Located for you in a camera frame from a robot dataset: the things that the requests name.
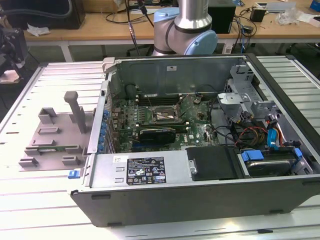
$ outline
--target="blue object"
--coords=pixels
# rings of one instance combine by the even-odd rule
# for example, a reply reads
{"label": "blue object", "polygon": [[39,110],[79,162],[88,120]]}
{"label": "blue object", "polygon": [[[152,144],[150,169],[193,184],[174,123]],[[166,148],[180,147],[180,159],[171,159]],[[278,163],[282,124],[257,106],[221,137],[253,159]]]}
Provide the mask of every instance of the blue object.
{"label": "blue object", "polygon": [[101,123],[101,128],[102,129],[106,129],[107,128],[107,124],[104,121]]}
{"label": "blue object", "polygon": [[78,170],[71,170],[68,175],[68,179],[79,179],[80,178],[80,171]]}
{"label": "blue object", "polygon": [[106,135],[106,130],[100,129],[100,134],[104,137]]}
{"label": "blue object", "polygon": [[166,21],[169,19],[174,19],[176,16],[179,15],[179,8],[178,7],[166,7],[159,9],[154,13],[154,23]]}
{"label": "blue object", "polygon": [[267,144],[270,148],[274,148],[274,150],[279,150],[279,147],[276,145],[276,141],[277,141],[277,131],[271,128],[268,130]]}
{"label": "blue object", "polygon": [[98,152],[103,151],[104,150],[104,146],[101,144],[98,144]]}
{"label": "blue object", "polygon": [[263,160],[265,157],[262,155],[260,150],[247,150],[241,153],[242,159],[246,161],[258,161]]}
{"label": "blue object", "polygon": [[310,5],[310,8],[317,12],[320,12],[320,0],[313,0]]}
{"label": "blue object", "polygon": [[205,31],[197,36],[186,48],[184,55],[213,54],[217,47],[218,37],[215,31]]}
{"label": "blue object", "polygon": [[298,160],[300,160],[303,157],[302,152],[299,148],[295,148],[294,153],[295,153],[296,157],[298,158]]}
{"label": "blue object", "polygon": [[108,110],[103,110],[103,118],[108,118],[110,115],[110,112]]}

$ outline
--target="paper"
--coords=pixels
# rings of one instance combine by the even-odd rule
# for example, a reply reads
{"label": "paper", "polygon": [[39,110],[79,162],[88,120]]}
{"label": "paper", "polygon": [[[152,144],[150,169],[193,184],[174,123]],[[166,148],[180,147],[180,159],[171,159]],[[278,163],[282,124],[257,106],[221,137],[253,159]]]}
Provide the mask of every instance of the paper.
{"label": "paper", "polygon": [[309,23],[311,19],[313,19],[314,17],[319,17],[320,15],[312,15],[312,14],[308,14],[308,13],[302,13],[299,17],[298,17],[298,21],[300,22],[305,22],[305,23]]}
{"label": "paper", "polygon": [[50,33],[49,28],[47,27],[35,27],[31,26],[30,24],[28,24],[28,29],[26,31],[36,37]]}

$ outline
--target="red wire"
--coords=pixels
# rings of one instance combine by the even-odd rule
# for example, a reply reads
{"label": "red wire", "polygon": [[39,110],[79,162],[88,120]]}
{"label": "red wire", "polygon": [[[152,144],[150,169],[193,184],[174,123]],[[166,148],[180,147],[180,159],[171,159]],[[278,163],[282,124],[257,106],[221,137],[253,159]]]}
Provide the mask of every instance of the red wire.
{"label": "red wire", "polygon": [[263,127],[260,127],[260,126],[249,126],[249,127],[245,128],[245,129],[243,130],[243,132],[242,132],[242,133],[240,134],[240,136],[239,136],[239,139],[240,139],[240,137],[241,137],[248,129],[261,129],[261,130],[263,130],[266,134],[268,133],[268,131],[265,130]]}

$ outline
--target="sticker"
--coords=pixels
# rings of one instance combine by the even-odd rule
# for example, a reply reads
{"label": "sticker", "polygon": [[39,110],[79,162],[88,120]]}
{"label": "sticker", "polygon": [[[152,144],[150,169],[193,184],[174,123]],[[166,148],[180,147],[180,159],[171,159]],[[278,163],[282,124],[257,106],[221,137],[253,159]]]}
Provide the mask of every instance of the sticker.
{"label": "sticker", "polygon": [[177,71],[177,66],[167,66],[166,71],[167,72]]}
{"label": "sticker", "polygon": [[165,184],[167,182],[164,157],[129,159],[128,156],[125,157],[127,161],[126,183],[128,185]]}
{"label": "sticker", "polygon": [[128,155],[113,156],[113,162],[114,163],[126,163],[128,158],[129,158]]}

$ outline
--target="table leg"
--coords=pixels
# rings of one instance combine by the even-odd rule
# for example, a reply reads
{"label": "table leg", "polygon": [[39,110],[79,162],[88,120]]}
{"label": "table leg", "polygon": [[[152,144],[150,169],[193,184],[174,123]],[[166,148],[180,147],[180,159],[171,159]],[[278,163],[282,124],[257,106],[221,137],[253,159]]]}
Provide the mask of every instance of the table leg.
{"label": "table leg", "polygon": [[61,45],[61,50],[64,56],[64,59],[66,62],[74,62],[74,58],[71,55],[70,49],[69,49],[69,45],[66,42],[63,42]]}
{"label": "table leg", "polygon": [[222,54],[231,54],[233,46],[234,46],[234,40],[233,39],[226,39],[224,41]]}

